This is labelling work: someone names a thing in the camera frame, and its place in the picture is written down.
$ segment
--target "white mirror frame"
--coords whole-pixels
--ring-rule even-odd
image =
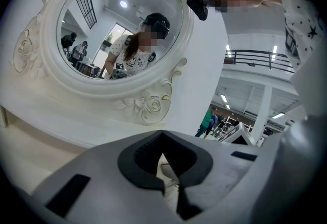
[[[122,99],[140,93],[144,89],[153,88],[154,84],[158,84],[159,88],[169,88],[165,90],[163,96],[170,97],[172,77],[174,74],[181,74],[175,68],[178,64],[182,65],[187,62],[183,59],[183,54],[194,24],[194,16],[186,0],[181,0],[183,24],[179,36],[167,54],[143,72],[121,80],[92,79],[71,69],[58,50],[60,34],[58,35],[57,29],[57,22],[63,19],[68,0],[42,1],[42,10],[21,33],[16,44],[13,56],[16,72],[23,76],[30,74],[35,79],[51,76],[72,93],[93,99]],[[24,46],[23,41],[30,42],[30,44]],[[26,50],[23,50],[22,55],[19,51],[22,51],[24,47],[27,48],[28,53],[26,54]],[[24,68],[17,68],[17,63],[23,64]]]

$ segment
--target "round mirror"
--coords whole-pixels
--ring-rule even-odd
[[[181,0],[67,0],[59,51],[83,76],[122,79],[160,61],[181,30]]]

